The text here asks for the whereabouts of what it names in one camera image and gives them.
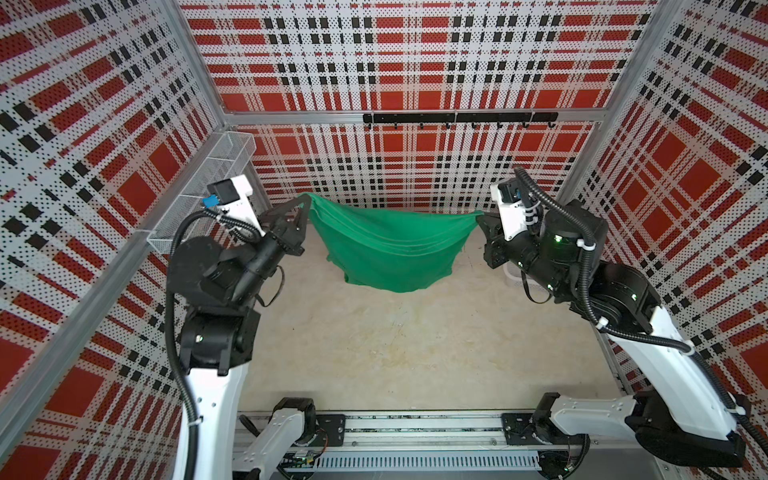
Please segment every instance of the plaid wall panel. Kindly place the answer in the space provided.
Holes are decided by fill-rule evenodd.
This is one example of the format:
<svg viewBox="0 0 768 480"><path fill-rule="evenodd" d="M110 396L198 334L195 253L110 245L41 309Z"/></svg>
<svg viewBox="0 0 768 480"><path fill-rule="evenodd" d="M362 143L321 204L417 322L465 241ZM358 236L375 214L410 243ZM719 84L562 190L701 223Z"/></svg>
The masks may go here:
<svg viewBox="0 0 768 480"><path fill-rule="evenodd" d="M157 5L0 10L0 395L211 130Z"/></svg>
<svg viewBox="0 0 768 480"><path fill-rule="evenodd" d="M0 395L212 129L166 22L140 0L0 5ZM164 268L142 266L0 478L168 473Z"/></svg>
<svg viewBox="0 0 768 480"><path fill-rule="evenodd" d="M180 0L230 111L602 107L657 2Z"/></svg>
<svg viewBox="0 0 768 480"><path fill-rule="evenodd" d="M163 340L167 261L150 254L61 379L2 480L166 478L181 405ZM176 308L176 331L184 311Z"/></svg>
<svg viewBox="0 0 768 480"><path fill-rule="evenodd" d="M592 125L414 124L244 126L253 165L279 204L315 192L356 207L464 213L493 207L490 184L528 168L550 194L568 175Z"/></svg>
<svg viewBox="0 0 768 480"><path fill-rule="evenodd" d="M684 333L766 431L768 5L685 3L579 197L611 225L606 257L646 273ZM614 350L633 387L649 383ZM765 478L747 449L742 471Z"/></svg>

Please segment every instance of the black mounting plate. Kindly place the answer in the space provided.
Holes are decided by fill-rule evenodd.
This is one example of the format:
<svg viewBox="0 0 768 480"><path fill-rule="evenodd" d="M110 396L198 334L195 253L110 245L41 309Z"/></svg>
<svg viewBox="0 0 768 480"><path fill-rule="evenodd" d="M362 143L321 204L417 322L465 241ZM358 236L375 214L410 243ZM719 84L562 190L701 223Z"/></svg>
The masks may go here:
<svg viewBox="0 0 768 480"><path fill-rule="evenodd" d="M318 415L317 425L328 433L328 446L340 447L344 444L344 428L346 417L344 415ZM326 444L326 436L318 432L310 442L309 447L323 447Z"/></svg>

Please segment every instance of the cable tie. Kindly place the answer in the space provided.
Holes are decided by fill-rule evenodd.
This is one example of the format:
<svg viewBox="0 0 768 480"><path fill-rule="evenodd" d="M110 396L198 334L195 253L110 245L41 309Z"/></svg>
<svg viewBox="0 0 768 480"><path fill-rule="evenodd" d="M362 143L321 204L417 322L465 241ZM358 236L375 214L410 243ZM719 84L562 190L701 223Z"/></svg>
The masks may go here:
<svg viewBox="0 0 768 480"><path fill-rule="evenodd" d="M734 415L746 415L746 410L744 407L737 405L735 409L725 409L728 413L733 413Z"/></svg>
<svg viewBox="0 0 768 480"><path fill-rule="evenodd" d="M696 353L696 349L694 348L694 343L693 342L691 342L690 340L684 340L683 343L688 345L690 347L690 350L688 350L687 352L680 352L680 353L682 353L685 356L691 356L694 353Z"/></svg>
<svg viewBox="0 0 768 480"><path fill-rule="evenodd" d="M584 239L580 238L580 239L576 240L576 245L580 246L581 248L583 248L587 252L591 252L598 245L598 243L595 242L595 243L593 243L592 245L590 245L588 247L587 244L584 242Z"/></svg>

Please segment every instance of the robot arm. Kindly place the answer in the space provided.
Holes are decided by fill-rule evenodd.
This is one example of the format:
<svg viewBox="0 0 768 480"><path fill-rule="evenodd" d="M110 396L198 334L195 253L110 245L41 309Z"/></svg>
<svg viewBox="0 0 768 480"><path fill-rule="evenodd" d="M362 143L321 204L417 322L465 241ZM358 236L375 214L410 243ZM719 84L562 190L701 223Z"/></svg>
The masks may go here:
<svg viewBox="0 0 768 480"><path fill-rule="evenodd" d="M244 175L211 184L208 190L212 195L204 200L206 209L181 223L168 267L166 326L171 330L166 348L172 368L175 362L179 367L180 375L174 375L182 398L186 389L194 407L185 405L174 480L232 478L237 402L260 319L253 307L256 301L265 306L259 291L281 269L283 257L303 253L311 202L301 195L257 217L248 201L253 189ZM286 214L297 207L289 220ZM182 241L191 222L205 217L220 222L241 244L224 248L211 237ZM188 303L178 356L172 331L174 293ZM251 471L249 478L269 478L294 442L314 435L312 400L283 399L270 424L238 461Z"/></svg>
<svg viewBox="0 0 768 480"><path fill-rule="evenodd" d="M547 394L538 409L539 436L634 437L675 465L741 466L745 444L736 423L749 415L746 399L734 402L723 389L642 273L599 260L605 221L575 200L556 204L521 168L515 178L492 185L492 198L498 215L478 217L486 263L513 262L556 303L569 302L571 311L620 345L655 388L611 400ZM541 204L550 207L545 215Z"/></svg>

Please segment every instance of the black strap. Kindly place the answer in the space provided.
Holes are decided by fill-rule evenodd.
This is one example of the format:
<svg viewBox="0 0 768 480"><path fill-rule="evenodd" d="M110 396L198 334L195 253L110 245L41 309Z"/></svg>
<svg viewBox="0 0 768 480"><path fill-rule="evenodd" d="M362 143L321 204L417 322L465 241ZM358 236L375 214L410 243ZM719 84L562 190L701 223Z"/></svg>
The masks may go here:
<svg viewBox="0 0 768 480"><path fill-rule="evenodd" d="M283 291L283 285L286 284L286 271L283 270L283 268L280 265L278 265L277 268L280 269L280 274L283 276L283 278L280 279L280 288L277 289L277 293L275 293L275 296L272 297L272 300L270 300L270 302L267 305L264 305L264 300L261 298L261 295L259 295L258 293L256 294L256 300L258 300L258 302L261 303L261 306L263 306L264 308L267 308L268 306L272 305L272 302L274 302L275 299L280 295L280 292Z"/></svg>
<svg viewBox="0 0 768 480"><path fill-rule="evenodd" d="M552 294L550 293L547 299L543 302L537 302L536 300L533 300L533 298L531 298L531 291L528 289L528 279L525 277L525 272L522 270L520 270L520 278L523 279L523 290L525 290L525 296L528 297L528 299L533 303L538 303L541 305L542 303L547 303L549 299L552 298Z"/></svg>

